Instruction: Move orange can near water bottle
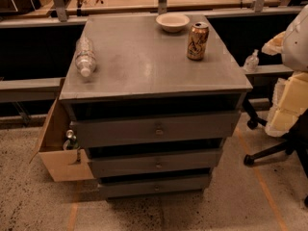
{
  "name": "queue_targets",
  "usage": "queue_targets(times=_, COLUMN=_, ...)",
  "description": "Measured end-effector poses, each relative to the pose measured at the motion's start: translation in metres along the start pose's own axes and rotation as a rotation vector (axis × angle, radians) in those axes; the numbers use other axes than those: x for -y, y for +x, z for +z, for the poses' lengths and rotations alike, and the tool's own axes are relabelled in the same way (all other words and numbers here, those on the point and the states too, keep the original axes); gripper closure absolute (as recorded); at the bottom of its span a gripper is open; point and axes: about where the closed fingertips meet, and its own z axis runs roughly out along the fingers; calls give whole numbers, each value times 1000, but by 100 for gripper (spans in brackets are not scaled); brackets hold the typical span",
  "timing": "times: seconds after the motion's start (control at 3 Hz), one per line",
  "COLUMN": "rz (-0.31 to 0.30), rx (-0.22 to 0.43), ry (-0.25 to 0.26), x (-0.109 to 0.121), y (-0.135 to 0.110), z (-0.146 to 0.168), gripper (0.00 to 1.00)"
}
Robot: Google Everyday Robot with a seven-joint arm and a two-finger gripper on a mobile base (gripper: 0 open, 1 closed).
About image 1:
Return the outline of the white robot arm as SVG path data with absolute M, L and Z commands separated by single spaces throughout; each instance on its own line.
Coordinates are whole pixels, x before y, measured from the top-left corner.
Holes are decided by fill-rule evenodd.
M 280 54 L 283 65 L 294 73 L 274 87 L 265 131 L 272 137 L 288 133 L 308 109 L 308 5 L 288 28 L 264 44 L 262 52 Z

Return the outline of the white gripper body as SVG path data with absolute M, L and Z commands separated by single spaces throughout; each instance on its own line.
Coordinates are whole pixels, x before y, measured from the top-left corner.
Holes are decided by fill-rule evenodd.
M 265 131 L 282 137 L 308 109 L 308 73 L 296 72 L 287 80 L 279 78 L 274 86 Z

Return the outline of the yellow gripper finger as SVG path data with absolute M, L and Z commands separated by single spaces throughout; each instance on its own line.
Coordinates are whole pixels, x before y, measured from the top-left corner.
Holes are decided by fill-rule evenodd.
M 280 54 L 282 52 L 284 36 L 285 36 L 285 33 L 281 32 L 278 35 L 276 35 L 274 38 L 270 39 L 262 47 L 262 52 L 267 55 L 271 55 L 271 56 Z

